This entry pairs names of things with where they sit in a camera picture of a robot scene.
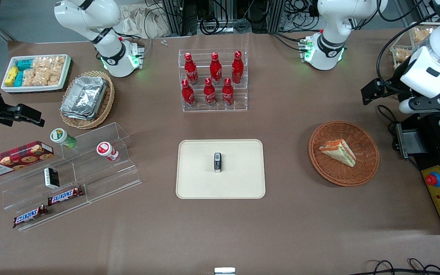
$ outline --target red bottle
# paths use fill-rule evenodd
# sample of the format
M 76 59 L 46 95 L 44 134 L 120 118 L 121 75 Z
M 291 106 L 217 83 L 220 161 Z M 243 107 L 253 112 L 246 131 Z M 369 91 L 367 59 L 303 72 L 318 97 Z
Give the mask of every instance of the red bottle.
M 232 81 L 235 84 L 241 83 L 243 74 L 244 63 L 242 62 L 242 53 L 238 50 L 235 52 L 234 62 L 232 62 Z
M 198 70 L 196 69 L 196 64 L 191 57 L 189 52 L 184 54 L 184 59 L 186 60 L 186 64 L 184 65 L 184 70 L 186 71 L 186 78 L 191 85 L 198 84 Z
M 196 101 L 194 100 L 193 89 L 189 86 L 188 80 L 183 79 L 181 85 L 183 86 L 182 94 L 186 107 L 187 108 L 196 107 Z
M 209 77 L 205 78 L 203 92 L 205 93 L 206 105 L 214 107 L 217 104 L 217 98 L 215 97 L 215 87 L 212 86 L 212 79 Z
M 234 104 L 234 87 L 231 85 L 230 78 L 226 77 L 222 88 L 223 104 L 230 107 Z
M 210 74 L 212 75 L 213 85 L 222 84 L 222 65 L 218 61 L 218 53 L 212 53 L 212 62 L 210 63 Z

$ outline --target brown tablecloth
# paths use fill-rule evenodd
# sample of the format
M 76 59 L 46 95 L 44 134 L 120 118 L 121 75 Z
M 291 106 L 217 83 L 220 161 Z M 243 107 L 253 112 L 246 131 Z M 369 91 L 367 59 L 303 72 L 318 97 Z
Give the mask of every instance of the brown tablecloth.
M 11 228 L 2 209 L 0 274 L 212 273 L 234 266 L 240 275 L 345 274 L 371 270 L 371 260 L 408 267 L 408 257 L 440 266 L 440 221 L 419 171 L 391 149 L 376 104 L 363 106 L 360 89 L 375 77 L 381 47 L 396 30 L 355 31 L 344 59 L 330 71 L 300 62 L 298 53 L 268 35 L 194 36 L 154 40 L 144 68 L 113 78 L 116 99 L 105 124 L 129 134 L 129 153 L 142 184 L 26 233 Z M 178 50 L 248 47 L 249 110 L 183 113 Z M 71 79 L 103 70 L 89 42 L 9 42 L 10 56 L 69 54 Z M 382 73 L 390 76 L 391 57 Z M 38 128 L 0 125 L 0 151 L 49 141 L 63 127 L 62 93 L 5 94 L 47 121 Z M 363 127 L 381 156 L 372 181 L 356 188 L 327 182 L 307 152 L 312 131 L 330 120 Z M 259 200 L 180 200 L 176 197 L 178 145 L 184 139 L 259 139 L 264 145 L 266 195 Z

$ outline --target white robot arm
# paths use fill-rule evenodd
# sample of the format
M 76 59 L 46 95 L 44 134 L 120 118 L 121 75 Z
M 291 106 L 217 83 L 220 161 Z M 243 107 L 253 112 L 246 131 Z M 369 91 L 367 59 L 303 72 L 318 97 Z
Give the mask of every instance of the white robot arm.
M 440 17 L 440 0 L 433 0 Z M 429 99 L 440 95 L 440 26 L 435 29 L 409 57 L 409 63 L 400 80 L 415 92 Z M 400 103 L 403 113 L 428 113 L 440 111 L 433 100 L 406 99 Z
M 139 68 L 141 60 L 137 44 L 121 41 L 112 29 L 121 19 L 115 1 L 64 0 L 55 4 L 54 14 L 62 26 L 93 43 L 111 75 L 124 77 Z
M 380 1 L 380 11 L 385 10 L 388 0 Z M 327 24 L 323 32 L 307 36 L 303 44 L 304 61 L 319 70 L 330 70 L 340 60 L 352 26 L 349 18 L 365 19 L 377 12 L 375 0 L 319 0 L 318 12 Z

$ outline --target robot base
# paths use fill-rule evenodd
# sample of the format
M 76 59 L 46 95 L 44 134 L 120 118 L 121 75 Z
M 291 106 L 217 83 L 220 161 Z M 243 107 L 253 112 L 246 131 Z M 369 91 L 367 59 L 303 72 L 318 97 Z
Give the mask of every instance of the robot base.
M 114 77 L 125 77 L 134 70 L 142 68 L 144 62 L 144 47 L 139 47 L 136 43 L 127 40 L 122 41 L 125 45 L 125 55 L 118 61 L 116 65 L 107 64 L 103 58 L 101 61 L 110 74 Z
M 317 40 L 321 33 L 315 33 L 312 36 L 307 36 L 305 39 L 298 42 L 298 48 L 300 49 L 300 57 L 302 62 L 310 63 L 314 68 L 319 70 L 330 70 L 335 67 L 337 62 L 342 59 L 342 49 L 339 53 L 334 51 L 332 57 L 327 57 L 325 52 L 323 52 Z

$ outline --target bread basket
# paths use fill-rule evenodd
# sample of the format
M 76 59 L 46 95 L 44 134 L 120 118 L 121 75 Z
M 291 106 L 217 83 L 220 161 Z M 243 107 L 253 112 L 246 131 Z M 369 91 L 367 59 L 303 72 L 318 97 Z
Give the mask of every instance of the bread basket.
M 101 123 L 103 123 L 110 113 L 113 105 L 113 100 L 115 99 L 115 87 L 113 86 L 112 80 L 108 75 L 101 71 L 89 71 L 87 73 L 83 73 L 80 76 L 90 76 L 96 77 L 99 76 L 105 79 L 108 82 L 108 85 L 105 90 L 105 95 L 103 96 L 103 100 L 101 101 L 101 105 L 98 111 L 98 116 L 94 120 L 78 120 L 75 118 L 66 117 L 61 113 L 62 120 L 69 126 L 76 127 L 79 129 L 91 129 L 97 127 Z M 62 102 L 66 99 L 72 84 L 74 84 L 77 77 L 69 84 L 66 89 L 66 93 L 63 96 Z
M 327 141 L 344 139 L 356 155 L 349 167 L 320 151 Z M 356 124 L 336 120 L 320 125 L 311 135 L 309 155 L 313 166 L 328 181 L 339 186 L 360 186 L 371 180 L 379 166 L 379 151 L 371 136 Z

